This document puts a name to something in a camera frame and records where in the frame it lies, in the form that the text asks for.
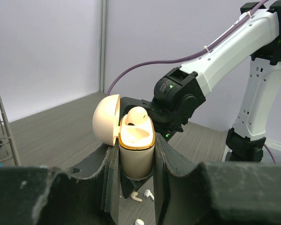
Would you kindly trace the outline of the beige earbud charging case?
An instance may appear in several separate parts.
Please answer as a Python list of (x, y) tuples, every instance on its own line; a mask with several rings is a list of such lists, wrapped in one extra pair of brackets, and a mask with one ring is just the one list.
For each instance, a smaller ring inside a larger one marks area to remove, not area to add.
[(118, 142), (123, 174), (131, 180), (142, 180), (153, 167), (154, 125), (149, 116), (137, 126), (127, 125), (126, 118), (120, 118), (120, 95), (107, 96), (94, 111), (93, 132), (104, 144), (114, 146)]

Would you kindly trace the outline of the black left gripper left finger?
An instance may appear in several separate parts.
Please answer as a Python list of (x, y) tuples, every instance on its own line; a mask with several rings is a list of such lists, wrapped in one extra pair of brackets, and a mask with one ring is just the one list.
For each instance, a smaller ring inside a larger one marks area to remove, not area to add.
[(118, 146), (101, 145), (63, 171), (0, 166), (0, 225), (116, 225)]

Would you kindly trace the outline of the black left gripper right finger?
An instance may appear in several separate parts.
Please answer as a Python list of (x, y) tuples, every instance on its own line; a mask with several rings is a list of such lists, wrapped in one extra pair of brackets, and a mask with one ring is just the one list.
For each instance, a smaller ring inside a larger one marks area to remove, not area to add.
[(281, 164), (193, 164), (156, 134), (158, 225), (281, 225)]

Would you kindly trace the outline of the beige earbud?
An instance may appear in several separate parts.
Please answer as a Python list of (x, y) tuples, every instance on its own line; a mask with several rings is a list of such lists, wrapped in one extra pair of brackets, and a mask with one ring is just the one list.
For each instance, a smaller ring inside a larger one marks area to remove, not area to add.
[(148, 119), (147, 111), (143, 107), (136, 106), (128, 112), (126, 118), (126, 124), (137, 126), (145, 123), (147, 119)]
[(142, 202), (142, 199), (138, 197), (138, 192), (137, 191), (133, 191), (130, 194), (130, 197), (132, 200), (137, 201), (137, 202)]

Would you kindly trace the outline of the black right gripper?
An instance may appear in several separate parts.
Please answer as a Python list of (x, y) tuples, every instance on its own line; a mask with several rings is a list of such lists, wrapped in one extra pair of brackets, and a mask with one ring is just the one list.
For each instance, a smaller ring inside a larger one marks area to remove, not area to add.
[(184, 131), (182, 126), (187, 124), (187, 100), (181, 100), (178, 106), (170, 111), (157, 103), (122, 97), (120, 99), (120, 118), (137, 106), (145, 109), (153, 122), (155, 131), (160, 133), (166, 141), (169, 141), (175, 133)]

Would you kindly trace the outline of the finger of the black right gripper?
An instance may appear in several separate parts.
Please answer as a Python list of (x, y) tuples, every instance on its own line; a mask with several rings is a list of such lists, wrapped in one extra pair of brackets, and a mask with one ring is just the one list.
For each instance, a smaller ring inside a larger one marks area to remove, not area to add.
[(125, 175), (120, 175), (122, 195), (127, 199), (133, 191), (138, 191), (150, 178), (152, 174), (142, 180), (131, 180)]

